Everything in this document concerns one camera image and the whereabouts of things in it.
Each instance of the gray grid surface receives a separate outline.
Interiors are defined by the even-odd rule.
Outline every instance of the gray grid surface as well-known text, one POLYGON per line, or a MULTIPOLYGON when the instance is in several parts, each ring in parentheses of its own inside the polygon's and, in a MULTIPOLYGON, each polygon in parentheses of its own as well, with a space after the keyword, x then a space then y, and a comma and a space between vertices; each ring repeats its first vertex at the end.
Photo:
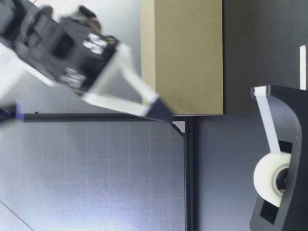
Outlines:
MULTIPOLYGON (((170 125, 2 130, 0 199, 35 231, 183 231, 184 140, 170 125)), ((27 230, 0 206, 0 230, 27 230)))

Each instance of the black metal frame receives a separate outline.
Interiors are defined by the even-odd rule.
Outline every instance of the black metal frame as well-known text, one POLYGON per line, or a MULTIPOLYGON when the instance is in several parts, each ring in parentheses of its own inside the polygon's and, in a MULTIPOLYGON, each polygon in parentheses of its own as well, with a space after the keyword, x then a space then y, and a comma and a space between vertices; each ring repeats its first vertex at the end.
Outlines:
MULTIPOLYGON (((198 116, 173 117, 173 121, 185 122, 185 230, 195 231, 197 222, 195 221, 195 182, 196 169, 195 152, 197 148, 198 136, 198 116)), ((146 122, 152 121, 147 118, 136 117, 127 114, 25 114, 24 122, 146 122)))

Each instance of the cable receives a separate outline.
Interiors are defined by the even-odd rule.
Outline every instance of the cable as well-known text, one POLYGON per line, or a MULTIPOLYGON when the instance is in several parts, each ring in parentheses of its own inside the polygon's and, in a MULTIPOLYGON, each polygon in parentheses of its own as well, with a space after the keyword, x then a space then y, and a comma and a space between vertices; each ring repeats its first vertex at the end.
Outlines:
POLYGON ((31 228, 24 220, 22 220, 16 213, 13 212, 5 203, 0 200, 0 204, 2 204, 7 210, 9 210, 15 217, 17 217, 24 225, 26 225, 31 231, 35 231, 31 228))

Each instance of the cardboard box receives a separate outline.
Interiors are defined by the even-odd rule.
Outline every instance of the cardboard box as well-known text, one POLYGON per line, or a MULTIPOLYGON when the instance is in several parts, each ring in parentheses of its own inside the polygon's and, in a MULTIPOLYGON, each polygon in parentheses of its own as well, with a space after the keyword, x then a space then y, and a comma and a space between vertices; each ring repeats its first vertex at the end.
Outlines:
POLYGON ((221 0, 141 0, 141 56, 178 115, 223 114, 221 0))

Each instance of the tape roll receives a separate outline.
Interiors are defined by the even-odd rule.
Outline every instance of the tape roll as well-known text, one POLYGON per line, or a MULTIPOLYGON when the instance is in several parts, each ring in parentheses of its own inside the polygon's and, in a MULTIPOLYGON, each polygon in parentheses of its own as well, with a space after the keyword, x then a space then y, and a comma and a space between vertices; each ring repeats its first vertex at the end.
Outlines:
POLYGON ((281 171, 288 168, 291 154, 270 153, 263 157, 254 172, 254 185, 257 193, 266 201, 280 207, 283 193, 278 190, 276 179, 281 171))

